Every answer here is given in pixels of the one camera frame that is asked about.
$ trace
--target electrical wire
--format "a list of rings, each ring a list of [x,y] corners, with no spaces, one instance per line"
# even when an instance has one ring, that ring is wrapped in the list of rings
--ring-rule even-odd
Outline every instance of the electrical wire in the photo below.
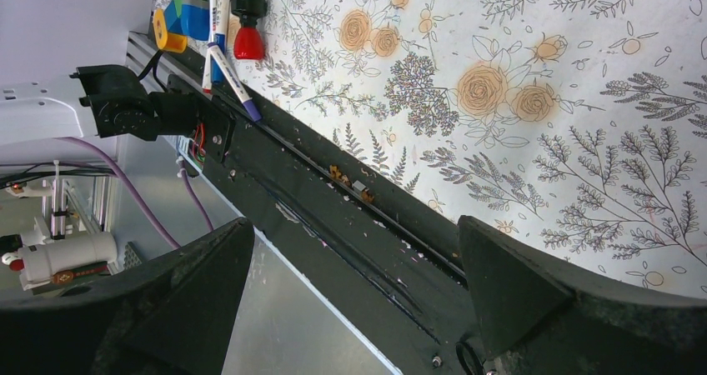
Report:
[[[209,219],[208,214],[206,213],[206,209],[203,207],[202,203],[199,201],[197,194],[194,192],[194,189],[192,188],[192,184],[189,182],[189,175],[187,174],[187,168],[184,165],[184,158],[182,158],[182,157],[178,158],[177,163],[179,163],[178,175],[184,181],[184,187],[187,189],[187,193],[189,193],[189,196],[192,198],[192,200],[194,201],[194,204],[196,204],[198,210],[201,212],[203,219],[206,221],[206,226],[208,228],[208,231],[212,232],[213,231],[213,224],[211,223],[211,219]]]
[[[38,168],[38,167],[54,167],[53,162],[20,162],[17,164],[0,164],[0,168],[9,168],[9,167],[33,167],[33,168]],[[74,161],[62,161],[59,163],[60,167],[75,167],[75,168],[98,168],[98,169],[105,169],[105,167],[97,167],[92,164],[88,164],[85,162],[74,162]]]
[[[142,196],[140,196],[140,193],[135,188],[133,183],[130,182],[130,179],[128,179],[128,176],[125,174],[125,172],[123,172],[123,170],[120,169],[118,164],[113,161],[113,159],[110,158],[105,152],[103,152],[103,150],[93,146],[89,142],[86,142],[81,139],[76,139],[75,137],[60,137],[58,140],[81,146],[82,148],[86,148],[97,154],[113,170],[116,177],[123,181],[125,188],[133,197],[135,203],[140,207],[140,210],[142,210],[142,212],[145,214],[145,217],[148,218],[149,222],[154,226],[155,230],[164,238],[164,240],[169,244],[169,246],[171,246],[175,250],[181,247],[179,243],[174,240],[172,235],[167,232],[167,229],[165,229],[165,227],[159,222],[159,220],[157,220],[157,217],[155,217],[152,210],[150,210],[150,207],[148,207],[148,205],[143,200]]]
[[[142,81],[149,73],[150,70],[153,69],[153,67],[156,67],[157,64],[159,63],[159,58],[162,56],[164,52],[162,50],[157,50],[156,53],[150,58],[147,64],[145,64],[145,68],[143,68],[143,71],[138,74],[138,81]]]
[[[138,81],[142,81],[149,73],[150,70],[152,70],[153,73],[153,78],[157,85],[162,88],[164,92],[167,91],[167,87],[164,86],[164,83],[159,80],[159,77],[157,76],[157,67],[159,64],[159,58],[164,54],[162,50],[157,50],[156,53],[150,58],[148,63],[145,65],[145,68],[138,74]]]
[[[203,150],[203,144],[206,142],[206,128],[203,125],[203,122],[200,123],[197,126],[197,130],[194,133],[194,139],[192,142],[192,157],[194,157],[195,160],[197,160],[198,163],[203,164],[204,160],[206,159],[206,152]]]
[[[107,177],[113,176],[113,171],[108,168],[95,169],[70,169],[61,171],[64,176],[72,177]],[[56,175],[55,171],[21,172],[0,177],[0,190],[10,188],[19,183],[29,183],[42,178],[50,178]]]

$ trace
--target gray floor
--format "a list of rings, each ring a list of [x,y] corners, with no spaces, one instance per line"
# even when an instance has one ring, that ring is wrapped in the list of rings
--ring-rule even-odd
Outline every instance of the gray floor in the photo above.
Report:
[[[206,233],[197,208],[176,177],[175,152],[169,143],[122,137],[118,156],[123,170],[178,242],[188,243]],[[201,178],[193,180],[193,187],[214,226],[238,215]],[[121,246],[133,241],[147,258],[169,251],[122,186],[117,204],[112,231]],[[223,373],[397,372],[260,234]]]

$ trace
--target blue marker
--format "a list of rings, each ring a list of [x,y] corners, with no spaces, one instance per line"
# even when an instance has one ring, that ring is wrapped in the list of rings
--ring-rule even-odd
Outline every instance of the blue marker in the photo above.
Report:
[[[215,65],[213,65],[212,72],[216,68],[220,68],[222,73],[225,73],[226,82],[231,85],[231,88],[236,93],[238,100],[241,101],[243,107],[246,109],[246,111],[248,111],[248,115],[250,115],[253,121],[260,121],[260,119],[263,118],[260,115],[260,111],[258,111],[258,108],[255,107],[253,99],[250,97],[248,92],[246,92],[245,87],[243,87],[243,84],[238,79],[238,76],[233,70],[233,67],[231,67],[231,64],[226,61],[226,56],[224,56],[223,52],[221,52],[221,50],[218,48],[218,44],[216,44],[215,42],[211,42],[208,44],[206,57],[213,58],[213,62]]]
[[[213,34],[213,42],[218,44],[218,48],[221,49],[222,53],[226,53],[226,38],[228,37],[228,17],[230,0],[217,0],[216,1],[216,16],[215,16],[215,29]],[[211,70],[211,80],[212,83],[222,83],[223,82],[223,72],[218,67],[215,67],[212,63]]]

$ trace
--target red magnet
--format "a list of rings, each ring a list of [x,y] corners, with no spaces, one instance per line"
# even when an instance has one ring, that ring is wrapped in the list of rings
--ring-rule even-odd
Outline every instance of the red magnet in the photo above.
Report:
[[[268,12],[266,0],[231,0],[231,13],[238,17],[241,28],[233,42],[233,55],[238,60],[262,60],[265,58],[263,39],[256,26],[258,20]]]

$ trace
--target red knob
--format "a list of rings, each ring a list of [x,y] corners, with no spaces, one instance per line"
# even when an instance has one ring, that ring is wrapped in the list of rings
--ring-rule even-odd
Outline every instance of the red knob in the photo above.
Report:
[[[238,60],[262,60],[265,58],[265,47],[260,39],[258,29],[242,27],[233,42],[233,55]]]
[[[10,269],[13,271],[22,271],[24,269],[24,261],[23,260],[15,260],[10,263]]]

